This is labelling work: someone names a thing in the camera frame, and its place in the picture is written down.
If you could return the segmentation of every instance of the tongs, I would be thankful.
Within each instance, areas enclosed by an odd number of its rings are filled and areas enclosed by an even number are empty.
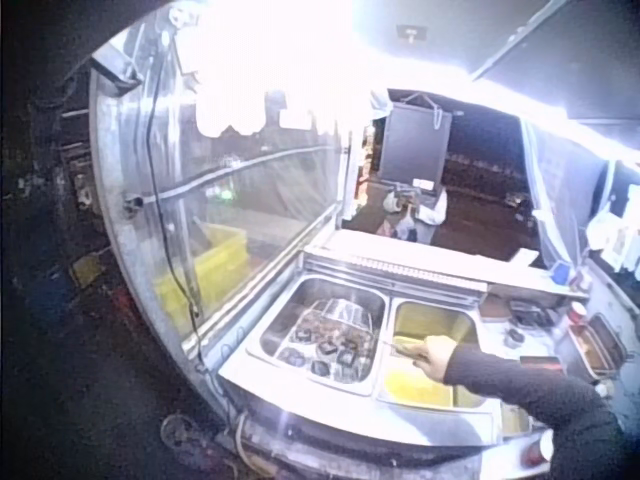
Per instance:
[[[429,362],[429,357],[427,357],[423,353],[415,353],[407,348],[406,345],[387,342],[386,340],[382,340],[382,343],[390,346],[395,350],[396,353],[402,355],[403,357],[410,358],[411,360],[417,360],[420,362]]]

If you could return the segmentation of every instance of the person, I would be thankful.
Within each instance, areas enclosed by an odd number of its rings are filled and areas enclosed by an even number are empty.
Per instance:
[[[421,358],[414,365],[430,379],[498,397],[552,428],[551,478],[624,476],[628,458],[624,434],[591,385],[556,372],[524,368],[446,336],[429,336],[423,344],[403,348]]]

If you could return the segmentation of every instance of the black sleeve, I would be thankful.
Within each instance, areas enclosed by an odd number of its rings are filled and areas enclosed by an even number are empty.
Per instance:
[[[524,408],[551,427],[553,478],[623,475],[625,441],[616,417],[587,383],[458,345],[444,383]]]

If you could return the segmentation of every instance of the food tray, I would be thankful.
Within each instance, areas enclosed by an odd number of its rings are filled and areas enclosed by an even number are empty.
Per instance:
[[[335,351],[323,353],[318,347],[323,342],[331,342]],[[327,318],[322,312],[311,307],[300,315],[274,357],[292,368],[305,371],[312,377],[343,384],[359,383],[369,374],[375,342],[376,335],[366,328]],[[304,362],[298,364],[299,356],[292,355],[293,351],[304,356]],[[323,362],[324,366],[328,367],[327,374],[314,373],[314,362]]]

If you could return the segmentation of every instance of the black cable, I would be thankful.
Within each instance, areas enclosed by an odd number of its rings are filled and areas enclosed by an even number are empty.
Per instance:
[[[194,305],[193,300],[187,293],[186,288],[182,285],[182,282],[178,278],[176,274],[175,268],[173,266],[173,261],[171,260],[171,252],[169,250],[169,237],[167,235],[166,226],[164,224],[164,213],[162,212],[162,207],[160,205],[160,194],[158,189],[158,183],[156,181],[156,171],[153,166],[153,156],[151,154],[151,130],[153,128],[153,119],[156,113],[156,105],[158,103],[158,97],[160,95],[160,84],[162,81],[162,72],[164,71],[164,64],[169,56],[170,45],[167,47],[167,50],[161,57],[160,67],[158,71],[158,79],[156,80],[155,89],[153,92],[153,99],[151,101],[151,111],[149,112],[149,122],[147,123],[147,131],[145,136],[145,144],[147,148],[147,160],[149,162],[149,171],[151,174],[151,185],[153,187],[153,195],[156,197],[156,201],[154,202],[156,205],[156,209],[158,211],[158,222],[160,223],[160,234],[162,236],[162,246],[164,248],[164,254],[167,257],[167,264],[169,265],[169,271],[171,272],[171,276],[180,290],[180,293],[184,296],[185,300],[188,304],[189,309],[189,319],[191,320],[191,327],[193,328],[193,333],[196,336],[197,340],[197,348],[198,348],[198,360],[202,366],[205,366],[204,357],[202,355],[202,339],[200,338],[200,334],[198,333],[198,325],[196,322],[196,317],[199,316],[200,312],[198,311],[196,305]]]
[[[191,297],[189,296],[189,294],[187,293],[186,288],[184,287],[184,285],[182,284],[182,282],[180,281],[180,279],[178,278],[178,275],[176,274],[175,268],[173,266],[173,261],[171,260],[171,252],[169,250],[169,238],[167,235],[167,231],[166,231],[166,227],[164,224],[164,213],[162,211],[162,207],[160,205],[160,195],[159,195],[159,189],[158,189],[158,183],[156,180],[156,172],[155,172],[155,168],[153,166],[153,158],[152,158],[152,153],[151,153],[151,130],[153,128],[153,119],[155,117],[155,112],[156,112],[156,105],[158,103],[158,97],[160,95],[160,84],[161,84],[161,80],[162,80],[162,72],[164,71],[164,64],[167,60],[167,57],[169,56],[169,48],[170,46],[167,48],[166,52],[164,52],[164,55],[162,56],[162,59],[160,61],[160,67],[159,67],[159,71],[158,71],[158,79],[156,80],[156,84],[154,87],[154,92],[153,92],[153,98],[152,98],[152,103],[151,103],[151,111],[149,112],[149,122],[147,123],[147,129],[146,129],[146,136],[145,136],[145,144],[146,144],[146,149],[147,149],[147,160],[149,162],[149,171],[151,174],[151,185],[153,188],[153,195],[156,198],[156,201],[154,202],[156,205],[156,209],[158,212],[158,222],[160,223],[160,233],[162,235],[162,246],[164,249],[164,254],[167,258],[167,264],[169,265],[169,271],[171,272],[171,276],[173,277],[173,280],[176,283],[176,286],[178,287],[178,290],[180,290],[180,293],[184,296],[185,300],[188,303],[188,307],[189,307],[189,318],[191,320],[191,327],[193,328],[193,333],[196,336],[196,342],[197,342],[197,349],[198,349],[198,359],[200,361],[200,363],[202,364],[202,366],[204,367],[205,371],[207,372],[207,374],[209,375],[209,379],[211,381],[211,386],[212,388],[216,391],[216,393],[218,395],[220,395],[222,398],[224,398],[225,402],[226,402],[226,416],[227,416],[227,425],[229,427],[231,427],[231,399],[229,398],[229,396],[226,394],[226,392],[224,392],[224,390],[219,391],[217,386],[216,386],[216,381],[215,378],[213,377],[213,375],[211,374],[211,371],[206,367],[206,364],[204,362],[204,357],[202,354],[202,338],[200,337],[200,334],[198,333],[198,325],[196,323],[196,317],[199,315],[199,312],[197,310],[197,307],[194,305],[193,300],[191,299]],[[238,344],[240,344],[240,342],[242,341],[242,339],[244,338],[245,335],[245,330],[242,326],[238,327],[238,331],[236,332],[236,341]],[[231,348],[230,345],[228,344],[223,344],[221,347],[221,355],[223,357],[223,359],[226,361],[229,359],[229,357],[231,356],[231,354],[233,353],[233,349]]]

